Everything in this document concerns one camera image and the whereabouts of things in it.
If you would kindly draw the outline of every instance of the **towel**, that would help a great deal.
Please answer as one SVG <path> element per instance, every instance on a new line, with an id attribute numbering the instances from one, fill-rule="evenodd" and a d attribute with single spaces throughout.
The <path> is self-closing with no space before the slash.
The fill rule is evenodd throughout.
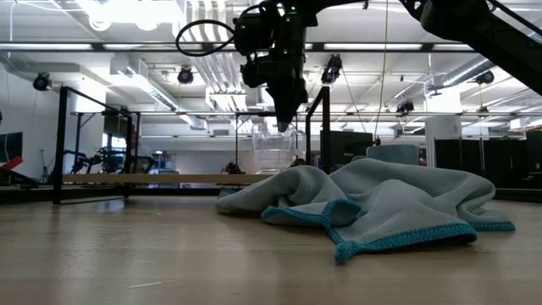
<path id="1" fill-rule="evenodd" d="M 261 213 L 273 225 L 324 227 L 335 261 L 430 241 L 476 241 L 477 231 L 513 231 L 501 212 L 483 207 L 491 182 L 467 172 L 364 158 L 326 175 L 300 166 L 231 193 L 222 214 Z"/>

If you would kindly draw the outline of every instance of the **transparent container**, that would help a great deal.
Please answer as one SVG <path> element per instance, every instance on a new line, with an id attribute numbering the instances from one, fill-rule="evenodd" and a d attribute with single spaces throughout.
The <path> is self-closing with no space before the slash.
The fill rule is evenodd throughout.
<path id="1" fill-rule="evenodd" d="M 272 118 L 252 128 L 252 151 L 258 174 L 278 173 L 288 169 L 296 158 L 305 158 L 305 133 L 290 125 L 279 132 Z"/>

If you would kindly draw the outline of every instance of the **ceiling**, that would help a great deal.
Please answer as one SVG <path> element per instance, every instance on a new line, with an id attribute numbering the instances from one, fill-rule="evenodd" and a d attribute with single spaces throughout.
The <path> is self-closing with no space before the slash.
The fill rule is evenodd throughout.
<path id="1" fill-rule="evenodd" d="M 175 5 L 171 0 L 148 0 L 157 7 L 168 12 L 169 5 Z M 509 8 L 525 19 L 542 25 L 542 0 L 503 0 Z M 27 1 L 49 9 L 80 9 L 75 1 L 62 1 L 54 5 L 52 1 Z M 226 1 L 227 20 L 249 5 L 249 0 Z M 361 4 L 328 8 L 318 14 L 319 27 L 309 28 L 307 42 L 442 42 L 436 36 L 425 32 L 421 25 L 414 20 L 396 0 L 390 0 L 386 19 L 386 1 L 371 1 L 368 10 L 363 10 Z M 516 21 L 511 20 L 501 11 L 496 11 L 499 17 L 524 31 Z M 171 23 L 166 21 L 155 30 L 140 30 L 133 23 L 113 23 L 105 31 L 95 31 L 89 26 L 89 15 L 81 11 L 59 12 L 39 9 L 19 1 L 0 0 L 0 41 L 10 40 L 10 30 L 13 31 L 14 42 L 172 42 Z M 308 53 L 305 64 L 307 91 L 314 98 L 321 88 L 320 71 L 329 59 L 329 53 Z M 116 87 L 108 92 L 107 103 L 124 104 L 138 111 L 159 110 L 154 100 L 143 90 L 133 86 L 119 86 L 118 76 L 111 75 L 110 64 L 114 53 L 13 53 L 14 63 L 71 63 L 85 67 Z M 336 81 L 331 91 L 331 111 L 351 111 L 353 103 L 363 111 L 377 111 L 379 107 L 393 108 L 399 101 L 392 101 L 397 93 L 408 88 L 413 82 L 426 75 L 443 75 L 468 60 L 477 57 L 474 53 L 341 53 L 345 73 Z M 209 110 L 204 102 L 207 85 L 198 71 L 192 85 L 182 86 L 176 80 L 176 74 L 182 65 L 191 65 L 191 60 L 179 53 L 130 53 L 131 62 L 142 60 L 149 66 L 149 78 L 160 85 L 167 94 L 177 98 L 184 110 Z M 244 63 L 244 58 L 232 53 L 233 62 L 237 68 Z M 493 85 L 461 84 L 461 103 L 464 109 L 478 108 L 480 103 L 494 101 L 501 97 L 513 96 L 525 90 L 526 87 L 511 78 L 499 68 L 493 69 L 495 81 Z M 255 107 L 258 102 L 256 89 L 243 86 L 246 90 L 246 104 Z M 415 92 L 410 98 L 417 110 L 423 110 L 423 91 Z M 540 104 L 540 96 L 519 99 L 513 103 L 503 104 L 494 110 L 512 111 L 517 108 Z M 345 117 L 342 120 L 356 120 L 357 117 Z M 163 118 L 164 123 L 174 123 L 174 120 Z"/>

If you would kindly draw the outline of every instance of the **red object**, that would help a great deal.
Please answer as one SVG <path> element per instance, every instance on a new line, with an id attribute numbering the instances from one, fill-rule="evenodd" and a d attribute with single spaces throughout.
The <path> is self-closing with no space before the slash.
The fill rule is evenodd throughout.
<path id="1" fill-rule="evenodd" d="M 21 156 L 18 156 L 18 157 L 15 157 L 15 158 L 11 159 L 6 164 L 0 166 L 0 169 L 12 170 L 12 169 L 16 168 L 17 166 L 19 166 L 20 164 L 22 164 L 22 163 L 23 163 L 23 158 Z"/>

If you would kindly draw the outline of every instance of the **black cable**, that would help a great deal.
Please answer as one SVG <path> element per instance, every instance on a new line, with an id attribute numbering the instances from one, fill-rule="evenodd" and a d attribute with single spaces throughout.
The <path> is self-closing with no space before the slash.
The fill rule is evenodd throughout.
<path id="1" fill-rule="evenodd" d="M 262 7 L 260 7 L 260 5 L 252 5 L 251 7 L 245 9 L 242 13 L 241 13 L 241 16 L 252 11 L 253 9 L 260 9 L 260 12 L 262 11 Z M 185 32 L 187 32 L 192 26 L 196 26 L 196 25 L 218 25 L 218 26 L 222 26 L 224 27 L 226 30 L 228 30 L 232 37 L 224 42 L 223 44 L 221 44 L 220 46 L 214 48 L 213 50 L 210 50 L 210 51 L 206 51 L 204 53 L 191 53 L 191 52 L 187 52 L 185 50 L 183 50 L 180 45 L 181 45 L 181 41 L 180 41 L 180 38 L 183 36 L 183 34 L 185 34 Z M 201 20 L 196 20 L 196 21 L 192 21 L 190 22 L 188 25 L 185 25 L 185 27 L 183 27 L 182 29 L 180 29 L 179 31 L 179 34 L 177 34 L 177 37 L 175 38 L 175 46 L 177 47 L 177 50 L 179 50 L 179 52 L 185 56 L 188 56 L 188 57 L 204 57 L 204 56 L 207 56 L 207 55 L 211 55 L 213 53 L 216 53 L 220 50 L 222 50 L 223 48 L 225 48 L 226 46 L 228 46 L 233 40 L 234 40 L 234 37 L 233 35 L 235 34 L 235 30 L 231 28 L 231 26 L 229 25 L 226 25 L 224 22 L 221 22 L 221 21 L 217 21 L 217 20 L 212 20 L 212 19 L 201 19 Z"/>

